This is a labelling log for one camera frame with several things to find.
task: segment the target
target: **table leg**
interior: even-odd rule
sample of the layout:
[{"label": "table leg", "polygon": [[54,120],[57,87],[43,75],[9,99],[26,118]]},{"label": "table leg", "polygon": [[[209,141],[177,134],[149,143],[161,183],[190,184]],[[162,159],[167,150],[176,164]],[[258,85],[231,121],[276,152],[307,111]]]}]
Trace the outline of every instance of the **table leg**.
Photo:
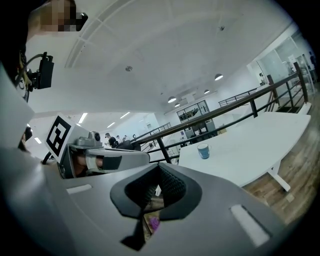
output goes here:
[{"label": "table leg", "polygon": [[273,168],[268,171],[268,173],[283,187],[285,191],[288,192],[291,187],[278,175],[280,163],[281,161],[277,162]]}]

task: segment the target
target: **wooden floor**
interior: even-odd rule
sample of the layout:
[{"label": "wooden floor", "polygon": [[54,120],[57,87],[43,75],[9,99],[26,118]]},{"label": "wooden floor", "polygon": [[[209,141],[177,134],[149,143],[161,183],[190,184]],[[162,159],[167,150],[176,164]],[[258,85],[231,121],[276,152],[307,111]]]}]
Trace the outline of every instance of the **wooden floor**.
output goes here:
[{"label": "wooden floor", "polygon": [[268,173],[243,187],[270,206],[286,224],[308,210],[320,183],[320,86],[315,87],[318,93],[309,97],[311,121],[279,169],[279,176],[291,186],[290,191],[285,192]]}]

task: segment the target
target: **purple object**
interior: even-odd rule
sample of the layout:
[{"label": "purple object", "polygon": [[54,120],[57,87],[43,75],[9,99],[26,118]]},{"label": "purple object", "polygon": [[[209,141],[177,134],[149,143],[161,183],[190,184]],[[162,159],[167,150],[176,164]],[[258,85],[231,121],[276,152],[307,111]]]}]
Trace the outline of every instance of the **purple object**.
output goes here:
[{"label": "purple object", "polygon": [[151,217],[149,220],[149,224],[151,225],[154,231],[156,231],[157,228],[159,227],[159,223],[160,221],[156,217]]}]

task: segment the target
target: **white table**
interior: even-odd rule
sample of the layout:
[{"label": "white table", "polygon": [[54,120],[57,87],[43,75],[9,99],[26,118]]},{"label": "white table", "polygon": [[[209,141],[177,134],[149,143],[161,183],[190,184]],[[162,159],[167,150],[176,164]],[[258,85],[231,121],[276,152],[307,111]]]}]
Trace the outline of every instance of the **white table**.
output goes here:
[{"label": "white table", "polygon": [[[288,191],[278,175],[281,160],[305,131],[309,115],[265,112],[257,118],[207,139],[181,148],[179,165],[218,176],[243,187],[265,173]],[[201,159],[197,146],[211,146],[210,157]]]}]

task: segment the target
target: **blue cup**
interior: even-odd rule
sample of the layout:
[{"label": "blue cup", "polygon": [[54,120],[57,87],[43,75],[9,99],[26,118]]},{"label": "blue cup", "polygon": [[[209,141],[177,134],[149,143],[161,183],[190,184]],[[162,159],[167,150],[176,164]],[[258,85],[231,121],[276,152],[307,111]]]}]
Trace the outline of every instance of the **blue cup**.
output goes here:
[{"label": "blue cup", "polygon": [[208,144],[200,144],[197,146],[199,155],[202,159],[208,159],[210,156],[210,150]]}]

